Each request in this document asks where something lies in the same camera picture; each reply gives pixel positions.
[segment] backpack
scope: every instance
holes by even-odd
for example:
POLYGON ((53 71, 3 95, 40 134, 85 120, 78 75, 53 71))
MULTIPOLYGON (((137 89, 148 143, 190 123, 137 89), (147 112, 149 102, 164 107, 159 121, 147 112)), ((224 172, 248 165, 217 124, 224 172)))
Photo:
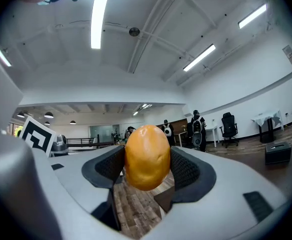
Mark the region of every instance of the backpack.
POLYGON ((167 126, 165 124, 163 124, 162 126, 164 126, 164 134, 167 136, 167 137, 170 137, 172 136, 172 130, 170 128, 170 124, 168 124, 167 126))
POLYGON ((201 118, 202 118, 202 116, 200 115, 199 118, 192 123, 192 132, 193 133, 201 133, 202 132, 204 126, 203 126, 203 123, 201 122, 201 118))

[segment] fluorescent light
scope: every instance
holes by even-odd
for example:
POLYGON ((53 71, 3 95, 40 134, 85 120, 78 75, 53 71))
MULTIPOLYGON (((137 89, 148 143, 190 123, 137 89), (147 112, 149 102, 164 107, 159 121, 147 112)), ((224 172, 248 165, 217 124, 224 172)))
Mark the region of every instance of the fluorescent light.
POLYGON ((103 18, 107 0, 94 0, 91 13, 90 46, 92 49, 101 48, 103 18))
POLYGON ((4 56, 4 54, 2 53, 1 49, 0 49, 0 59, 1 61, 7 66, 7 67, 11 67, 12 64, 8 61, 8 59, 6 59, 6 57, 4 56))
POLYGON ((253 11, 250 15, 248 15, 246 18, 238 22, 239 28, 243 28, 246 26, 248 23, 250 23, 253 19, 257 18, 259 15, 261 15, 263 12, 266 12, 267 10, 267 5, 264 4, 255 11, 253 11))
POLYGON ((195 58, 191 63, 189 63, 186 67, 184 67, 183 70, 187 72, 215 49, 216 49, 215 45, 212 44, 206 50, 204 50, 200 55, 198 55, 198 57, 195 58))

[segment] ceiling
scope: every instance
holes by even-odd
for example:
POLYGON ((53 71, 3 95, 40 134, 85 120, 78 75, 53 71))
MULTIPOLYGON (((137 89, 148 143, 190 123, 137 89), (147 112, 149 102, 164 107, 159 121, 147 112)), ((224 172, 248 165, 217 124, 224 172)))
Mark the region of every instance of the ceiling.
MULTIPOLYGON (((265 1, 107 0, 101 49, 93 50, 90 20, 94 0, 60 0, 50 5, 17 0, 0 19, 0 48, 12 64, 9 74, 32 74, 45 65, 80 60, 94 65, 90 70, 96 74, 96 65, 110 64, 123 74, 146 73, 184 86, 268 30, 269 13, 243 29, 238 27, 241 19, 265 1), (131 27, 139 28, 141 34, 130 36, 131 27), (216 50, 184 72, 211 44, 216 50)), ((58 107, 74 112, 67 105, 58 107)), ((78 109, 90 111, 87 105, 78 109)), ((127 104, 124 111, 133 109, 127 104)), ((110 105, 109 110, 116 112, 118 107, 110 105)))
MULTIPOLYGON (((19 112, 29 114, 37 119, 42 119, 46 112, 52 112, 55 117, 59 115, 72 115, 74 113, 103 113, 103 114, 126 114, 133 116, 134 112, 139 110, 143 104, 138 103, 74 103, 74 104, 49 104, 42 106, 25 106, 16 109, 13 118, 21 120, 17 117, 19 112)), ((163 107, 165 104, 153 104, 147 110, 163 107)))

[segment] desk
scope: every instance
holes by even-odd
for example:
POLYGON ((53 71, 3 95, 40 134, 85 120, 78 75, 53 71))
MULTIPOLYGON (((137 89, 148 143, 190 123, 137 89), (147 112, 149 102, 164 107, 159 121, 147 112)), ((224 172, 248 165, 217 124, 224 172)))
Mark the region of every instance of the desk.
POLYGON ((274 119, 275 125, 280 123, 281 129, 284 130, 283 119, 282 119, 282 114, 281 114, 280 110, 267 111, 267 112, 264 112, 264 113, 261 113, 261 114, 255 116, 251 119, 253 122, 258 124, 259 140, 261 143, 270 143, 270 142, 273 142, 275 140, 272 119, 274 119), (265 121, 267 121, 268 132, 262 132, 262 126, 263 126, 265 121), (268 133, 268 136, 263 138, 263 134, 265 134, 265 133, 268 133))
POLYGON ((181 135, 182 134, 185 134, 187 133, 187 131, 184 131, 184 132, 181 132, 181 133, 178 133, 178 134, 174 134, 174 135, 178 135, 178 138, 179 138, 179 145, 182 147, 182 138, 181 138, 181 135))
POLYGON ((217 141, 218 143, 220 142, 220 137, 218 135, 218 130, 217 130, 217 124, 213 124, 213 125, 207 125, 205 128, 206 132, 207 131, 212 131, 212 136, 214 138, 214 146, 216 148, 216 136, 215 136, 215 130, 216 130, 216 135, 217 135, 217 141))

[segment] office chair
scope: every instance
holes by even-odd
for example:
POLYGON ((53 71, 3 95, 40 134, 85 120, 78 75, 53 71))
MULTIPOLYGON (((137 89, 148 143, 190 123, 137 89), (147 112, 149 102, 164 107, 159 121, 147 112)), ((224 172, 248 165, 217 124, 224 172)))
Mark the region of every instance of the office chair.
POLYGON ((234 137, 236 134, 238 134, 237 123, 235 123, 235 117, 231 113, 227 112, 222 115, 221 121, 222 124, 224 125, 224 132, 222 130, 223 127, 222 126, 219 127, 219 129, 221 130, 221 134, 224 137, 222 145, 226 143, 227 148, 230 143, 236 143, 236 146, 238 146, 238 141, 235 141, 234 137))

